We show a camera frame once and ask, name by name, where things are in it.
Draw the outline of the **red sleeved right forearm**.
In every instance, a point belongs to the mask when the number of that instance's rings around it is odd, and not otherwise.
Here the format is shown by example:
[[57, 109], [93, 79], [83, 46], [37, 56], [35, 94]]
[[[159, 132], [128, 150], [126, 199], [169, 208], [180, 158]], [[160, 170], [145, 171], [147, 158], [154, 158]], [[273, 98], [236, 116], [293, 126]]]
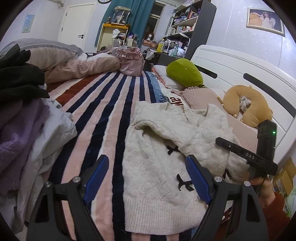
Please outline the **red sleeved right forearm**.
[[269, 240], [277, 240], [290, 222], [283, 208], [284, 198], [278, 192], [272, 192], [262, 210], [267, 223]]

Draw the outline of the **right hand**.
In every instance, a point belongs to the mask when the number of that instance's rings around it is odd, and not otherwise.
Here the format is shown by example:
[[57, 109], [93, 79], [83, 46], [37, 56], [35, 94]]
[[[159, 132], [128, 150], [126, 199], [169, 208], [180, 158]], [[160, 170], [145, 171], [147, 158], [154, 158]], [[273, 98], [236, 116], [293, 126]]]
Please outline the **right hand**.
[[250, 183], [253, 186], [258, 186], [261, 188], [258, 193], [258, 200], [262, 208], [266, 208], [272, 204], [275, 199], [275, 193], [269, 178], [257, 177], [250, 180]]

